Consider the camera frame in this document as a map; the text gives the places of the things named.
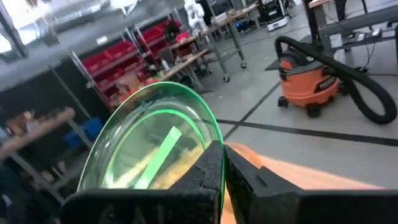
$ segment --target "metal table leg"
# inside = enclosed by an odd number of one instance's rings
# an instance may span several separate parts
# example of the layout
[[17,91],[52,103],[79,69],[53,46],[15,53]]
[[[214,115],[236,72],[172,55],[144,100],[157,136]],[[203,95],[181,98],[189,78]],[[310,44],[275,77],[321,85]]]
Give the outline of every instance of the metal table leg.
[[238,40],[238,36],[236,35],[236,33],[234,31],[234,28],[233,28],[233,25],[230,22],[227,24],[227,26],[228,26],[229,31],[231,32],[231,37],[232,37],[232,40],[234,41],[235,47],[238,50],[239,57],[242,60],[241,68],[246,68],[248,65],[247,65],[247,63],[245,61],[244,54],[243,54],[243,51],[242,51],[242,47],[241,47],[241,44],[239,43],[239,40]]
[[[326,15],[325,15],[325,12],[323,11],[323,7],[321,7],[321,6],[315,7],[313,9],[313,13],[315,15],[315,20],[318,24],[318,27],[323,27],[323,26],[327,25]],[[331,51],[332,47],[331,47],[331,42],[330,42],[330,38],[328,35],[321,36],[320,41],[321,41],[321,44],[324,47],[326,52]]]
[[201,85],[201,83],[199,81],[199,78],[195,74],[195,71],[192,68],[192,65],[188,65],[187,68],[186,68],[186,71],[187,71],[191,81],[193,82],[193,84],[195,84],[195,86],[197,86],[199,90],[202,90],[203,86]]
[[[211,5],[211,2],[209,0],[206,0],[206,2],[207,2],[207,5],[209,6],[209,9],[210,9],[210,12],[211,12],[211,15],[213,16],[213,18],[217,17],[216,13],[214,12],[213,6]],[[220,27],[217,27],[217,31],[220,33],[221,38],[225,39],[224,34]]]
[[93,143],[87,138],[84,130],[79,127],[72,119],[68,120],[68,124],[77,133],[77,135],[79,135],[79,137],[86,144],[86,146],[91,149],[93,147]]
[[259,22],[259,17],[257,16],[257,12],[250,12],[251,13],[251,19],[254,19],[254,22],[256,23],[256,27],[257,27],[257,30],[259,30],[261,27],[260,27],[260,22]]
[[220,51],[216,47],[215,41],[213,39],[213,36],[209,35],[208,38],[206,39],[206,41],[208,42],[209,46],[211,47],[211,50],[213,51],[213,53],[216,55],[217,61],[220,64],[220,67],[221,67],[221,69],[222,69],[222,71],[224,73],[224,76],[223,76],[224,82],[229,82],[229,75],[228,75],[228,71],[226,69],[226,65],[225,65],[224,59],[221,56]]
[[[197,52],[200,51],[200,48],[199,48],[199,45],[198,45],[197,41],[194,41],[193,47],[194,47],[195,51],[197,51]],[[206,61],[206,59],[205,59],[205,56],[202,55],[202,56],[200,57],[200,59],[201,59],[201,63],[203,63],[203,64],[205,65],[207,73],[208,73],[208,74],[213,73],[213,71],[209,68],[209,65],[208,65],[208,63],[207,63],[207,61]]]
[[397,57],[397,64],[398,64],[398,26],[394,29],[395,37],[396,37],[396,57]]
[[17,153],[10,154],[10,158],[13,159],[17,164],[19,164],[28,174],[30,174],[33,179],[44,189],[48,190],[50,194],[60,203],[63,203],[63,197],[55,190],[51,184],[46,181],[40,173],[38,173],[28,162],[26,162]]

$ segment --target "orange shop vacuum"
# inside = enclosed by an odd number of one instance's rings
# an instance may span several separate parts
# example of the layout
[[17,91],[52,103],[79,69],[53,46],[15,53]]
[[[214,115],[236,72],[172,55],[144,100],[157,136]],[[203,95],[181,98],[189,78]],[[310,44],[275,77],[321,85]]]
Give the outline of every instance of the orange shop vacuum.
[[[283,96],[279,107],[289,103],[303,107],[309,117],[319,117],[321,107],[341,93],[350,95],[367,119],[377,124],[388,124],[397,117],[397,106],[391,95],[363,73],[326,56],[310,44],[280,36],[275,40]],[[373,92],[384,107],[384,115],[374,112],[363,100],[354,81]]]

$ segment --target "metal pipe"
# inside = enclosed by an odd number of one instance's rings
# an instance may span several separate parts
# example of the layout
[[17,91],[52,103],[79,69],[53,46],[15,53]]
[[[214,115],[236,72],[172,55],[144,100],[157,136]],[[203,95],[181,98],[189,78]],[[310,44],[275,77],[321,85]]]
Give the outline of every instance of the metal pipe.
[[150,54],[152,54],[152,52],[150,51],[149,45],[148,45],[148,43],[145,41],[145,38],[144,38],[143,34],[141,33],[141,31],[139,30],[139,27],[137,26],[137,24],[134,25],[134,28],[137,30],[137,33],[138,33],[139,37],[140,37],[141,40],[142,40],[142,43],[144,43],[145,48],[147,49],[146,51],[149,52]]
[[85,66],[82,64],[81,60],[79,59],[79,57],[77,56],[77,54],[75,52],[70,52],[70,58],[72,59],[73,63],[76,65],[77,69],[79,69],[79,72],[81,74],[83,74],[83,76],[87,79],[87,81],[89,81],[89,86],[87,86],[87,88],[93,88],[94,91],[97,93],[97,95],[101,98],[101,100],[105,103],[105,106],[112,111],[112,107],[108,104],[108,102],[106,101],[106,98],[104,97],[104,95],[102,94],[102,92],[98,89],[96,82],[94,81],[93,77],[91,77],[91,75],[87,72],[87,69],[85,68]]
[[318,23],[317,23],[317,18],[315,16],[314,9],[310,9],[310,2],[311,0],[303,0],[304,1],[304,8],[305,8],[305,13],[307,15],[307,21],[308,21],[308,26],[310,27],[310,32],[311,32],[311,39],[312,42],[319,42],[319,33],[318,33]]
[[136,36],[131,33],[129,28],[126,28],[126,34],[129,37],[130,41],[139,49],[140,53],[144,53],[144,50],[142,49],[142,47],[139,45],[139,42],[136,38]]

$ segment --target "wall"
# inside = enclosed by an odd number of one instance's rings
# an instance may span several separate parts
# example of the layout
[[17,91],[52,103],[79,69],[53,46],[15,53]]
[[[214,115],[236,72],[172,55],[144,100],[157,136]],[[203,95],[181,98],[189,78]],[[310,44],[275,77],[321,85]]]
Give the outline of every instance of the wall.
[[[107,107],[93,89],[86,88],[85,78],[71,60],[64,61],[61,66],[55,68],[55,71],[69,86],[71,91],[76,94],[80,103],[92,117],[100,116],[103,122],[108,120],[110,112]],[[75,109],[76,116],[74,120],[77,124],[81,124],[88,119],[73,98],[61,86],[56,76],[47,71],[26,83],[0,93],[0,107],[2,108],[0,122],[4,126],[5,120],[26,110],[36,110],[37,115],[42,116],[54,109],[65,106]],[[56,159],[67,149],[62,137],[71,130],[71,127],[65,124],[35,141],[28,150],[33,150],[46,163],[54,165],[57,163]]]

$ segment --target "gray concrete floor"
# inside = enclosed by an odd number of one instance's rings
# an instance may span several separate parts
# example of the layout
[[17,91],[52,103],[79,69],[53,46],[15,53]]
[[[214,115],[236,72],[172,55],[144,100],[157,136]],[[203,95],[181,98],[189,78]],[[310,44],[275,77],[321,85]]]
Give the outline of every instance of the gray concrete floor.
[[[388,0],[368,0],[367,3],[369,11],[398,4],[397,1]],[[334,6],[326,6],[326,9],[331,19],[336,17]],[[349,16],[362,14],[362,5],[357,1],[348,1],[347,11]],[[385,126],[373,124],[357,110],[349,96],[338,97],[332,105],[323,109],[320,118],[310,119],[301,108],[277,107],[277,99],[282,93],[280,87],[261,104],[258,103],[279,82],[277,72],[264,71],[276,59],[275,37],[287,35],[300,40],[310,33],[304,11],[298,7],[292,14],[294,18],[286,27],[273,32],[263,28],[240,36],[248,67],[242,70],[238,56],[233,57],[227,63],[230,83],[223,83],[221,69],[216,63],[211,66],[214,75],[202,80],[205,87],[214,91],[204,96],[204,99],[220,120],[221,131],[224,135],[231,134],[225,141],[240,142],[259,154],[283,161],[390,189],[398,188],[398,121]],[[227,40],[220,46],[228,50],[233,44]],[[376,44],[369,71],[398,75],[394,49],[394,42]],[[356,67],[365,65],[368,53],[366,47],[362,46],[347,54],[337,52],[335,57]],[[398,77],[371,78],[398,101]],[[367,103],[380,110],[376,97],[362,87],[360,90]],[[266,129],[234,127],[256,105],[258,107],[244,121],[263,124]]]

